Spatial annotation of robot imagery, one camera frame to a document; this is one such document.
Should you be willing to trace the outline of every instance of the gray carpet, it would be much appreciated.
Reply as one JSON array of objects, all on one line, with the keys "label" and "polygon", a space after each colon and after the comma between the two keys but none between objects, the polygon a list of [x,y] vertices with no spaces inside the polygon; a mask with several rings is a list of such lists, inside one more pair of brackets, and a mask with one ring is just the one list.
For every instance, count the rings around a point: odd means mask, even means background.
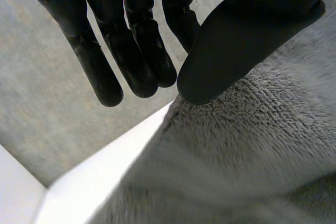
[{"label": "gray carpet", "polygon": [[335,224],[336,0],[324,1],[218,99],[178,97],[90,223]]},{"label": "gray carpet", "polygon": [[[221,0],[194,0],[202,22]],[[165,23],[161,0],[154,16],[179,70],[182,46]],[[127,87],[89,19],[124,89],[116,108],[97,101],[86,76],[57,24],[36,0],[0,0],[0,144],[48,186],[118,136],[172,101],[176,87],[149,99]]]}]

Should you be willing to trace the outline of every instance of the black robotic finger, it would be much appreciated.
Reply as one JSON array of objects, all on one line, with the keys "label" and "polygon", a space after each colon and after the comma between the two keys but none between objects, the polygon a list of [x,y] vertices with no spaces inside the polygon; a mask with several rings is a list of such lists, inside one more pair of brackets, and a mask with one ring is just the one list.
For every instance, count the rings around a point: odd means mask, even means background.
[{"label": "black robotic finger", "polygon": [[192,1],[162,0],[167,24],[188,53],[200,30],[196,14],[189,8]]},{"label": "black robotic finger", "polygon": [[87,20],[85,0],[38,0],[58,22],[87,75],[98,100],[116,106],[123,98],[121,86],[109,66]]},{"label": "black robotic finger", "polygon": [[123,92],[87,20],[86,1],[40,2],[59,24],[99,101],[105,106],[118,105],[122,101]]},{"label": "black robotic finger", "polygon": [[148,98],[158,85],[124,19],[123,0],[87,0],[115,61],[135,95]]},{"label": "black robotic finger", "polygon": [[180,95],[194,104],[217,98],[323,13],[322,1],[304,16],[247,12],[223,1],[202,24],[182,66],[177,80]]},{"label": "black robotic finger", "polygon": [[154,0],[125,0],[128,22],[136,43],[154,72],[159,87],[166,88],[175,83],[177,73],[164,47],[158,23],[153,18],[153,6]]}]

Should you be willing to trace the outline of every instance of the fluffy fabric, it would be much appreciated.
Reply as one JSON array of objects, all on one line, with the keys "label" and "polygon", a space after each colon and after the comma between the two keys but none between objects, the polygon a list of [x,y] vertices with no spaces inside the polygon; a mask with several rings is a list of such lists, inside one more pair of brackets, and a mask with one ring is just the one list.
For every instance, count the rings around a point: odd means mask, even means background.
[{"label": "fluffy fabric", "polygon": [[336,0],[324,1],[217,100],[178,97],[91,223],[336,223]]}]

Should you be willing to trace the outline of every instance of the robotic hand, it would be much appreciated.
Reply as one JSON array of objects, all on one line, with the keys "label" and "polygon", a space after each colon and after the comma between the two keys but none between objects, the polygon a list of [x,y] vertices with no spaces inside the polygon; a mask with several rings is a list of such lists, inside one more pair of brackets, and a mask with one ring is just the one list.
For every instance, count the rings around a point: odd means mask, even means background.
[{"label": "robotic hand", "polygon": [[[85,0],[39,0],[59,23],[102,104],[122,100],[122,89],[86,18]],[[153,19],[153,0],[87,0],[133,92],[150,97],[169,87],[176,71]],[[321,0],[224,0],[199,26],[192,0],[162,0],[166,21],[189,53],[177,80],[181,96],[206,103],[245,76],[324,13]]]},{"label": "robotic hand", "polygon": [[[177,78],[153,19],[154,0],[38,0],[58,22],[99,101],[116,106],[123,91],[87,19],[87,3],[123,76],[135,95],[148,98]],[[167,23],[186,51],[200,29],[192,0],[162,0]],[[124,7],[130,29],[124,19]]]}]

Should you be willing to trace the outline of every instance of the floor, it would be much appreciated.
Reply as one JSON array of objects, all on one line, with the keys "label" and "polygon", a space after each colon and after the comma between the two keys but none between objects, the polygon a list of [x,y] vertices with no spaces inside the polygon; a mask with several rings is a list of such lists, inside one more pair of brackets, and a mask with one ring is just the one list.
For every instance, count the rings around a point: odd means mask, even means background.
[{"label": "floor", "polygon": [[[199,22],[221,0],[194,0]],[[176,87],[137,98],[108,52],[92,12],[89,19],[123,89],[116,108],[102,106],[56,22],[36,0],[0,0],[0,145],[39,181],[55,179],[172,101]],[[154,16],[179,70],[186,53],[165,23],[161,0]]]}]

